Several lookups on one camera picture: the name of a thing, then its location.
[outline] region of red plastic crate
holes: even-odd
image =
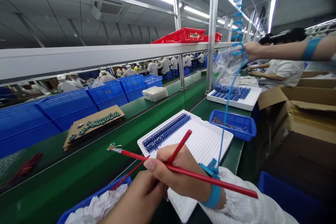
[[[215,42],[219,42],[222,40],[222,35],[219,32],[215,33]],[[209,35],[205,35],[203,42],[209,42]]]
[[[152,44],[203,42],[204,33],[203,29],[185,27],[159,38]]]

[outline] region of clear plastic bag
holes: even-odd
[[[245,63],[242,47],[240,45],[229,49],[218,50],[218,55],[213,63],[214,77],[212,84],[214,89],[220,93],[228,93],[235,75]],[[232,87],[231,94],[240,94],[239,80],[236,80]]]

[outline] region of red stick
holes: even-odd
[[[115,152],[118,152],[120,154],[123,154],[125,156],[129,156],[131,158],[139,159],[141,161],[146,161],[148,159],[147,157],[140,156],[138,154],[129,152],[127,150],[122,150],[122,149],[118,149],[118,148],[115,148],[115,149],[112,149],[112,150],[115,151]],[[165,165],[169,170],[171,170],[173,172],[177,172],[177,173],[189,176],[189,177],[193,177],[195,179],[202,180],[202,181],[208,182],[210,184],[213,184],[213,185],[216,185],[216,186],[219,186],[219,187],[222,187],[222,188],[226,188],[228,190],[235,191],[237,193],[244,194],[244,195],[250,196],[252,198],[258,199],[258,194],[255,191],[252,191],[252,190],[249,190],[249,189],[246,189],[246,188],[243,188],[243,187],[239,187],[239,186],[236,186],[236,185],[233,185],[233,184],[230,184],[230,183],[226,183],[224,181],[217,180],[215,178],[203,176],[201,174],[191,172],[189,170],[186,170],[186,169],[183,169],[183,168],[180,168],[180,167],[172,166],[172,165],[169,165],[169,164],[165,164]]]
[[[183,147],[183,145],[186,143],[186,141],[190,137],[191,133],[192,133],[192,131],[190,129],[188,129],[187,133],[184,135],[184,137],[182,138],[181,142],[178,144],[177,148],[174,150],[173,154],[168,159],[168,161],[167,161],[168,165],[170,165],[170,164],[173,163],[174,159],[176,158],[177,154],[179,153],[179,151],[181,150],[181,148]]]
[[[131,170],[122,180],[120,180],[114,187],[112,187],[112,189],[110,190],[110,191],[113,191],[114,189],[116,189],[129,175],[131,175],[131,173],[132,172],[134,172],[136,169],[138,169],[139,168],[139,166],[140,165],[142,165],[143,164],[143,162],[144,162],[144,160],[143,161],[141,161],[140,162],[140,164],[138,164],[137,166],[135,166],[134,167],[134,169],[133,170]]]

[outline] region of workbench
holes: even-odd
[[[43,158],[31,177],[0,195],[0,216],[3,223],[56,223],[60,215],[112,180],[129,172],[138,164],[133,159],[107,152],[110,143],[123,149],[141,153],[137,140],[143,135],[185,109],[209,120],[214,110],[225,110],[225,105],[208,101],[204,95],[205,75],[200,72],[185,78],[184,91],[179,81],[166,86],[169,97],[160,103],[139,98],[121,107],[124,121],[111,132],[98,135],[92,141],[63,152],[67,131],[26,149],[22,162],[43,153]],[[229,107],[230,113],[250,116],[250,111]],[[233,138],[221,162],[237,173],[244,142]],[[154,215],[160,223],[180,222],[170,203],[162,201]],[[189,223],[210,223],[200,206],[194,210]]]

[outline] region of ceiling light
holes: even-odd
[[[208,14],[205,14],[205,13],[203,13],[203,12],[201,12],[201,11],[198,11],[198,10],[196,10],[196,9],[193,9],[193,8],[191,8],[191,7],[189,7],[189,6],[184,6],[184,9],[185,9],[186,11],[195,13],[195,14],[197,14],[197,15],[199,15],[199,16],[202,16],[202,17],[205,17],[205,18],[207,18],[207,19],[210,18],[210,16],[209,16]]]

